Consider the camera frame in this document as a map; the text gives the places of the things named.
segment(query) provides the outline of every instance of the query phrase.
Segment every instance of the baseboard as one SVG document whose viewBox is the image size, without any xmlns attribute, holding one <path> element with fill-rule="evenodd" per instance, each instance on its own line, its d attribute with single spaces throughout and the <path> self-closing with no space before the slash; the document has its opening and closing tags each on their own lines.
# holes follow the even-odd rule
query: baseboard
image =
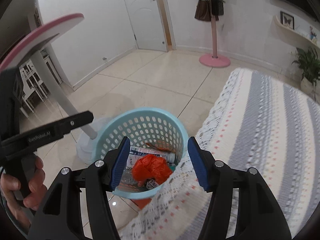
<svg viewBox="0 0 320 240">
<path fill-rule="evenodd" d="M 212 49 L 205 48 L 205 47 L 176 46 L 176 49 L 177 50 L 195 51 L 195 52 L 201 52 L 201 53 L 211 53 L 212 52 Z M 281 67 L 279 67 L 275 64 L 269 63 L 267 61 L 253 58 L 253 57 L 246 56 L 246 55 L 242 55 L 242 54 L 238 54 L 238 53 L 234 53 L 234 52 L 224 51 L 224 50 L 218 50 L 218 52 L 226 57 L 231 57 L 231 58 L 234 58 L 237 60 L 248 62 L 250 64 L 259 65 L 259 66 L 265 67 L 267 69 L 273 70 L 277 73 L 281 73 Z"/>
<path fill-rule="evenodd" d="M 301 82 L 302 72 L 301 73 L 291 73 L 289 71 L 283 71 L 281 72 L 281 75 L 286 76 L 292 80 L 295 80 L 297 82 Z"/>
<path fill-rule="evenodd" d="M 95 70 L 93 70 L 92 72 L 90 72 L 88 75 L 86 75 L 83 79 L 81 79 L 80 81 L 78 81 L 73 87 L 72 89 L 74 91 L 76 91 L 79 87 L 81 87 L 84 83 L 86 83 L 89 79 L 91 79 L 92 77 L 94 77 L 96 74 L 98 74 L 100 71 L 104 70 L 106 67 L 110 66 L 111 64 L 113 64 L 114 62 L 116 62 L 117 60 L 123 58 L 124 56 L 127 56 L 129 53 L 133 52 L 136 50 L 136 47 L 132 47 L 131 49 L 125 51 L 124 53 L 121 53 L 120 55 L 112 58 L 111 60 L 109 60 L 108 62 L 106 62 L 105 64 L 101 65 L 100 67 L 97 67 Z"/>
<path fill-rule="evenodd" d="M 211 53 L 212 52 L 212 49 L 210 49 L 210 48 L 179 46 L 179 45 L 176 45 L 176 50 L 187 50 L 187 51 L 194 51 L 194 52 L 200 52 L 200 53 Z"/>
<path fill-rule="evenodd" d="M 71 88 L 73 90 L 73 87 L 70 85 L 69 82 L 66 82 L 64 80 L 62 80 L 62 84 L 66 85 L 67 87 Z"/>
</svg>

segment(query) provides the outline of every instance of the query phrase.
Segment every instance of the silver screw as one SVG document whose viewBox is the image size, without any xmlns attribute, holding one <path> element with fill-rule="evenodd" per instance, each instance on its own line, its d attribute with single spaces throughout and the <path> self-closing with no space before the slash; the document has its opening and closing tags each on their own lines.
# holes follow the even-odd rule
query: silver screw
<svg viewBox="0 0 320 240">
<path fill-rule="evenodd" d="M 95 162 L 94 165 L 96 165 L 96 167 L 101 167 L 104 164 L 104 162 L 102 160 L 98 160 Z"/>
<path fill-rule="evenodd" d="M 66 175 L 66 174 L 68 174 L 69 173 L 69 168 L 63 168 L 62 170 L 61 170 L 61 174 L 63 174 L 63 175 Z"/>
<path fill-rule="evenodd" d="M 249 172 L 250 172 L 251 174 L 253 174 L 253 175 L 258 173 L 258 171 L 257 171 L 256 168 L 250 168 L 250 169 L 249 169 Z"/>
<path fill-rule="evenodd" d="M 214 165 L 216 165 L 217 167 L 223 167 L 223 162 L 222 161 L 215 161 Z"/>
</svg>

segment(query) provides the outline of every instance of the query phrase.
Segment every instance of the light blue plastic basket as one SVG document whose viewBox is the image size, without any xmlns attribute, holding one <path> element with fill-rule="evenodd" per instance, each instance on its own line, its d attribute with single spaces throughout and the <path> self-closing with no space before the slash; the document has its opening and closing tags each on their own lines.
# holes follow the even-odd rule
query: light blue plastic basket
<svg viewBox="0 0 320 240">
<path fill-rule="evenodd" d="M 109 150 L 119 146 L 124 136 L 130 139 L 132 146 L 149 148 L 146 143 L 150 142 L 157 147 L 174 149 L 176 164 L 187 151 L 188 133 L 174 115 L 159 108 L 142 107 L 119 115 L 99 131 L 92 160 L 103 159 Z M 161 185 L 147 190 L 121 182 L 113 194 L 145 199 L 153 197 L 160 188 Z"/>
</svg>

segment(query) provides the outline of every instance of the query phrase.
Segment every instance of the human hand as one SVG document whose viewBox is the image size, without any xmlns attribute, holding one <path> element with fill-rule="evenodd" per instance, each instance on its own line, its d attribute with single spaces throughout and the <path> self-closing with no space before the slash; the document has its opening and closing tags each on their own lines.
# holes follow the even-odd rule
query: human hand
<svg viewBox="0 0 320 240">
<path fill-rule="evenodd" d="M 36 167 L 37 170 L 33 178 L 29 181 L 31 194 L 23 200 L 25 207 L 33 210 L 38 209 L 41 200 L 47 192 L 47 187 L 43 185 L 45 179 L 45 173 L 42 169 L 43 162 L 39 157 L 36 158 Z M 25 229 L 28 229 L 30 227 L 30 221 L 23 212 L 21 206 L 17 203 L 13 194 L 13 191 L 21 188 L 20 181 L 9 174 L 3 174 L 0 179 L 0 185 L 12 215 Z"/>
</svg>

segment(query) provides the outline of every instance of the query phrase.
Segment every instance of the lace blanket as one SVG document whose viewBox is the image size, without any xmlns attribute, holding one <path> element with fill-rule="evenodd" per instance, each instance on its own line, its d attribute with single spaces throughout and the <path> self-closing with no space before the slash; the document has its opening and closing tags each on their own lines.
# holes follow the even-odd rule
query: lace blanket
<svg viewBox="0 0 320 240">
<path fill-rule="evenodd" d="M 202 149 L 231 168 L 255 167 L 287 219 L 292 237 L 320 201 L 320 106 L 301 91 L 248 69 L 234 70 L 196 135 Z M 228 235 L 235 231 L 234 190 Z M 188 154 L 121 239 L 197 239 L 211 194 Z"/>
</svg>

